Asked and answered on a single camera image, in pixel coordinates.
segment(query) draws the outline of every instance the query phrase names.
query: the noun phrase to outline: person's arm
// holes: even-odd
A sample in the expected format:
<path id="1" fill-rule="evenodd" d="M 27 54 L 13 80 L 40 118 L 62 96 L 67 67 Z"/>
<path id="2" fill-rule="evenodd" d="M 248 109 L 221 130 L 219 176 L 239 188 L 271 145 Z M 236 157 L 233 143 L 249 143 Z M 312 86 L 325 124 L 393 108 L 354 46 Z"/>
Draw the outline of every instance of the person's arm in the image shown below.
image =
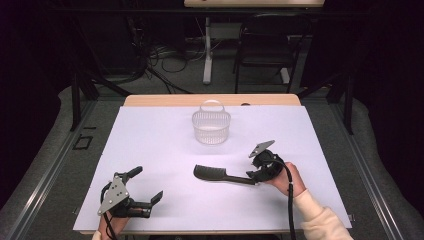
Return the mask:
<path id="1" fill-rule="evenodd" d="M 323 207 L 306 188 L 296 166 L 286 163 L 293 180 L 293 202 L 303 215 L 301 225 L 308 240 L 315 239 L 352 239 L 337 215 L 328 207 Z M 272 184 L 284 195 L 288 196 L 289 181 L 285 169 L 274 179 L 266 183 Z"/>
<path id="2" fill-rule="evenodd" d="M 111 215 L 109 212 L 107 212 L 108 218 L 111 218 Z M 127 225 L 130 218 L 112 218 L 110 221 L 110 224 L 112 225 L 113 231 L 118 237 L 118 235 L 121 233 L 121 231 L 124 229 L 124 227 Z M 110 235 L 109 230 L 107 230 L 107 224 L 106 220 L 104 219 L 103 215 L 100 217 L 100 223 L 99 228 L 94 233 L 92 240 L 111 240 L 109 238 L 108 233 Z"/>

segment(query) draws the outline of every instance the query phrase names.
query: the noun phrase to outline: white sleeve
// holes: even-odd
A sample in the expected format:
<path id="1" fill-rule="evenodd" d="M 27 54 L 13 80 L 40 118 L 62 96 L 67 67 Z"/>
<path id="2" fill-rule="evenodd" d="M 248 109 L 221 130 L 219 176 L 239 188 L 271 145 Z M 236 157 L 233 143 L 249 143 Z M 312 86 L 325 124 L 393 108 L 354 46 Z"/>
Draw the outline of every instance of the white sleeve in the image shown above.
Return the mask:
<path id="1" fill-rule="evenodd" d="M 353 239 L 333 210 L 321 206 L 308 190 L 295 197 L 294 204 L 305 220 L 301 226 L 308 240 Z"/>

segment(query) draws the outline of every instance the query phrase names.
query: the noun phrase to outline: metal bracket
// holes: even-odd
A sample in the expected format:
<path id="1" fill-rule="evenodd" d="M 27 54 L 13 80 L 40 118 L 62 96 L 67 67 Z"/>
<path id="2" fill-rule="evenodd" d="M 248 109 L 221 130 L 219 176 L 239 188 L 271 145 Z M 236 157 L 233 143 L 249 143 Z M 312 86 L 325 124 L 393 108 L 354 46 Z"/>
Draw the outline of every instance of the metal bracket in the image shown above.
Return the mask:
<path id="1" fill-rule="evenodd" d="M 249 155 L 249 158 L 259 155 L 261 152 L 263 152 L 265 149 L 267 149 L 273 143 L 275 143 L 275 140 L 271 140 L 271 141 L 268 141 L 268 142 L 263 142 L 263 143 L 257 144 L 255 149 L 253 149 L 252 153 Z"/>

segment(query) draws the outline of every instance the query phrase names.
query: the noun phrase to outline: human hand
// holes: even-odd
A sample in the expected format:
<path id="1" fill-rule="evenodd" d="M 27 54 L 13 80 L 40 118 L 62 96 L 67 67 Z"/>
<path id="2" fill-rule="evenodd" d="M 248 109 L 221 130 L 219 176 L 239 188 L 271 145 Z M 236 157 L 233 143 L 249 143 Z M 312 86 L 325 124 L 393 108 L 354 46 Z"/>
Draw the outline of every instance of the human hand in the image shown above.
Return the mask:
<path id="1" fill-rule="evenodd" d="M 290 170 L 292 181 L 293 181 L 293 197 L 297 197 L 299 194 L 306 190 L 305 184 L 303 183 L 302 178 L 300 177 L 300 173 L 297 170 L 296 165 L 291 162 L 285 163 L 287 168 Z M 281 170 L 280 174 L 275 178 L 266 181 L 265 183 L 271 184 L 276 187 L 280 192 L 284 195 L 288 196 L 288 188 L 289 188 L 289 179 L 287 176 L 287 171 L 285 168 Z"/>
<path id="2" fill-rule="evenodd" d="M 107 211 L 107 217 L 111 219 L 111 214 L 109 213 L 109 211 Z M 122 232 L 122 230 L 125 228 L 129 220 L 130 218 L 112 218 L 112 220 L 110 221 L 110 224 L 116 236 L 118 236 Z M 111 236 L 111 233 L 109 229 L 107 229 L 107 223 L 103 215 L 100 217 L 98 231 L 102 235 L 102 240 L 111 239 L 109 237 L 109 235 Z"/>

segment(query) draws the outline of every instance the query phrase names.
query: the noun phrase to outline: black hairbrush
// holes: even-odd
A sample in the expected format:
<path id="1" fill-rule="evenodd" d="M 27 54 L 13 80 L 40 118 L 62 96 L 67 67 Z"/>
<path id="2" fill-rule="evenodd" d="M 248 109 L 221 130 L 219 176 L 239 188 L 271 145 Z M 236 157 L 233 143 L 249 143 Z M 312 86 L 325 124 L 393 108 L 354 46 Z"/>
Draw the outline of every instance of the black hairbrush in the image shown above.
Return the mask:
<path id="1" fill-rule="evenodd" d="M 193 173 L 194 173 L 194 176 L 196 176 L 197 178 L 206 180 L 206 181 L 228 181 L 228 182 L 255 185 L 255 181 L 253 179 L 228 176 L 225 168 L 215 168 L 215 167 L 206 167 L 202 165 L 196 165 L 194 167 Z"/>

